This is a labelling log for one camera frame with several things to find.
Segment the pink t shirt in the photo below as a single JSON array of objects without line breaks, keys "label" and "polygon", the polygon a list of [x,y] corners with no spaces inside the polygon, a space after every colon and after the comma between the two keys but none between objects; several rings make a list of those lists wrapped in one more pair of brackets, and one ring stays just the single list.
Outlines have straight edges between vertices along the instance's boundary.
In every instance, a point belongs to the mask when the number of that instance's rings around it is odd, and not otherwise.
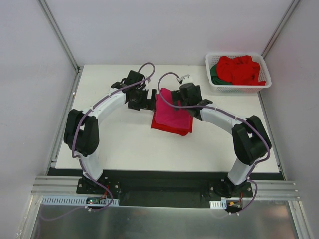
[{"label": "pink t shirt", "polygon": [[156,123],[180,129],[189,129],[190,120],[193,119],[187,110],[176,110],[169,106],[159,94],[156,95],[156,110],[153,117]]}]

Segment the white plastic laundry basket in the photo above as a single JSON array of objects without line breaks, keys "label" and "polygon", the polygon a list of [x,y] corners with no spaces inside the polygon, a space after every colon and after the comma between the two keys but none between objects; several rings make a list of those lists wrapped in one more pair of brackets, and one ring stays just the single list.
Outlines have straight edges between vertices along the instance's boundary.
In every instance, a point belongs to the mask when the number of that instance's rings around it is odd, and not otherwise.
[{"label": "white plastic laundry basket", "polygon": [[208,82],[225,93],[257,93],[271,87],[263,57],[256,53],[208,53],[205,56]]}]

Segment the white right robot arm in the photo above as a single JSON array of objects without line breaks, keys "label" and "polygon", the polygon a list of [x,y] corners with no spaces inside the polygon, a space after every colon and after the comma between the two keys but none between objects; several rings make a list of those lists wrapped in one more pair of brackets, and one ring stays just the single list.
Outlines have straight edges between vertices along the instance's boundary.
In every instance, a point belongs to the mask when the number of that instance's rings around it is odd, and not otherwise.
[{"label": "white right robot arm", "polygon": [[203,99],[199,85],[186,83],[172,91],[175,106],[186,109],[192,117],[211,123],[232,136],[236,160],[226,178],[214,186],[215,194],[231,198],[242,191],[250,174],[264,156],[270,156],[270,139],[260,118],[241,118]]}]

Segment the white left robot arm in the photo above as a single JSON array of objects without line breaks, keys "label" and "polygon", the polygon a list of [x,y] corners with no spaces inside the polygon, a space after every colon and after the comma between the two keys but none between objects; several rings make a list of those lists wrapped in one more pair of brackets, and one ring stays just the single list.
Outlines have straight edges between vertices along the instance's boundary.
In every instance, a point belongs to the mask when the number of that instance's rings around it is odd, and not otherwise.
[{"label": "white left robot arm", "polygon": [[108,194],[103,168],[98,159],[100,124],[123,105],[133,110],[155,110],[155,89],[146,89],[149,77],[131,70],[128,76],[111,85],[108,94],[86,110],[68,113],[63,141],[83,170],[77,193]]}]

